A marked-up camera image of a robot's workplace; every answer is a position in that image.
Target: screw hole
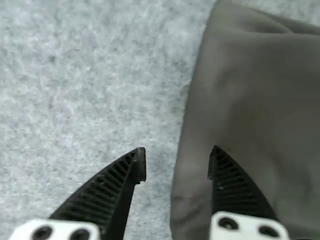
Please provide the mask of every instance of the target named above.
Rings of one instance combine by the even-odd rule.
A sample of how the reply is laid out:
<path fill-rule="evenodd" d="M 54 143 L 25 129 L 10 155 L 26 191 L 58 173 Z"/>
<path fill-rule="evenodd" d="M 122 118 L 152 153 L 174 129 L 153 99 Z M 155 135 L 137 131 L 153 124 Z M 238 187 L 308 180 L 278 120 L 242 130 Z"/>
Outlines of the screw hole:
<path fill-rule="evenodd" d="M 261 226 L 259 227 L 259 232 L 263 235 L 267 235 L 269 237 L 278 238 L 279 233 L 269 226 Z"/>
<path fill-rule="evenodd" d="M 221 218 L 218 222 L 218 225 L 229 230 L 237 230 L 239 228 L 238 224 L 228 217 Z"/>
<path fill-rule="evenodd" d="M 32 240 L 46 240 L 51 236 L 52 228 L 50 226 L 42 226 L 38 228 L 32 235 Z"/>

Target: gray carpet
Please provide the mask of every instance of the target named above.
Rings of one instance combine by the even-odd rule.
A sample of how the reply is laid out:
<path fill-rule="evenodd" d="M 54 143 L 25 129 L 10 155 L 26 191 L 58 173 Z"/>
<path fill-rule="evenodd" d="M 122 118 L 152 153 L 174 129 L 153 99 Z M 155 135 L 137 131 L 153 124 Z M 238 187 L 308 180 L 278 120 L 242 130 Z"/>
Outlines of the gray carpet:
<path fill-rule="evenodd" d="M 177 144 L 214 2 L 0 0 L 0 239 L 138 146 L 147 182 L 125 239 L 171 239 Z M 320 25 L 318 0 L 234 2 Z"/>

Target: gray cloth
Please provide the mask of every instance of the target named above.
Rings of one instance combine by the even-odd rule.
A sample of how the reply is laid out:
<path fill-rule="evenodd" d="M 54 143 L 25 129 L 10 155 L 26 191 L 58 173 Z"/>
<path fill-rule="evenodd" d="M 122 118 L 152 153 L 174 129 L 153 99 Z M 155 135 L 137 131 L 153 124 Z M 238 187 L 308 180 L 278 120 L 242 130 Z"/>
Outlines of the gray cloth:
<path fill-rule="evenodd" d="M 171 192 L 174 240 L 206 240 L 222 147 L 293 239 L 320 238 L 320 29 L 217 2 L 190 86 Z"/>

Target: floor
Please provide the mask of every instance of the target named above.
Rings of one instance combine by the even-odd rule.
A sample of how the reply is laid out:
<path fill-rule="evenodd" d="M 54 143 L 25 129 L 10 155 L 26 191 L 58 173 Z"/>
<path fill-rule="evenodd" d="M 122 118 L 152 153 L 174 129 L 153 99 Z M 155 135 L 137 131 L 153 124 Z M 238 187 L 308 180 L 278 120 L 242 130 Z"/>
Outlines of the floor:
<path fill-rule="evenodd" d="M 126 240 L 170 240 L 188 85 L 215 0 L 0 1 L 0 239 L 147 151 Z M 234 0 L 320 26 L 319 0 Z"/>

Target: dark gray fabric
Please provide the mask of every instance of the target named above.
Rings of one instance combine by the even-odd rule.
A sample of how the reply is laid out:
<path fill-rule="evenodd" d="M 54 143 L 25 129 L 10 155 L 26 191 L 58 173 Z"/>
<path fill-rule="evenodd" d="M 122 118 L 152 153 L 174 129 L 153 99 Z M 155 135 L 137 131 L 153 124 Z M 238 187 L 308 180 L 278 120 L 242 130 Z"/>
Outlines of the dark gray fabric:
<path fill-rule="evenodd" d="M 320 29 L 227 1 L 199 50 L 171 191 L 174 240 L 206 240 L 208 158 L 221 146 L 290 236 L 320 239 Z"/>

